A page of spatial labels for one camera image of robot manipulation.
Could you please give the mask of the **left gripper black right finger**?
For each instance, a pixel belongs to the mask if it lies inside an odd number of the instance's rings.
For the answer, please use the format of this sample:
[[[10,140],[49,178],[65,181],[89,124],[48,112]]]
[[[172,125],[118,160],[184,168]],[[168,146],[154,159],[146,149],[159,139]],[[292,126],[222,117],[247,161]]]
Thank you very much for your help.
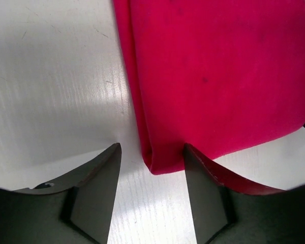
[[[305,185],[259,184],[190,144],[184,163],[198,243],[305,243]]]

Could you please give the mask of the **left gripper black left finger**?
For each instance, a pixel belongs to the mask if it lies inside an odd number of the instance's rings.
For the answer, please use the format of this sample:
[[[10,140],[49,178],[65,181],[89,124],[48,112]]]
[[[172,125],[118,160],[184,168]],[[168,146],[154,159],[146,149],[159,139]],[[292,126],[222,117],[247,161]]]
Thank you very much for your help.
[[[106,243],[120,164],[115,143],[33,189],[0,188],[0,243]]]

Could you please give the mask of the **magenta t shirt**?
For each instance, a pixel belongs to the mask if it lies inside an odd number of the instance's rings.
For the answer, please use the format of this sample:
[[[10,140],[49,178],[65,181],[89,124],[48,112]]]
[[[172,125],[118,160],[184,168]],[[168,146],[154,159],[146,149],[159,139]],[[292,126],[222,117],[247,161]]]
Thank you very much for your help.
[[[114,1],[143,160],[180,171],[305,124],[305,1]]]

